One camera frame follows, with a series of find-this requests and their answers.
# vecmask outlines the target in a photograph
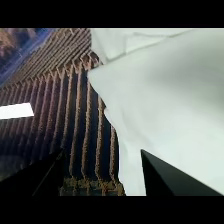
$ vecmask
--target white cloth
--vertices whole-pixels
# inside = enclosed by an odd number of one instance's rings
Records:
[[[141,46],[134,30],[92,29],[106,65],[89,73],[118,135],[126,194],[146,194],[141,149],[224,194],[224,29],[140,29]]]

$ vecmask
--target white rectangle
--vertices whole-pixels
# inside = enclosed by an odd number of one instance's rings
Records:
[[[21,103],[0,107],[0,120],[34,116],[30,103]]]

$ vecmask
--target striped fabric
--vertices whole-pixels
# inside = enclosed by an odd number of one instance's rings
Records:
[[[123,195],[118,142],[87,80],[100,62],[89,29],[57,29],[0,89],[0,105],[30,102],[34,117],[0,121],[0,155],[24,166],[66,150],[61,195]]]

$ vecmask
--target white fabric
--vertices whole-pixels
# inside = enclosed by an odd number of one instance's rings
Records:
[[[159,30],[144,31],[165,38],[129,51],[108,29],[92,29],[107,64],[89,80],[117,131],[119,179],[127,195],[146,194],[144,149],[224,194],[224,29]]]

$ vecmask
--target black object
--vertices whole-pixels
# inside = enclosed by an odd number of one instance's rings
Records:
[[[0,182],[0,196],[57,196],[64,178],[64,152],[19,171]]]
[[[147,196],[222,196],[145,150],[141,156]]]

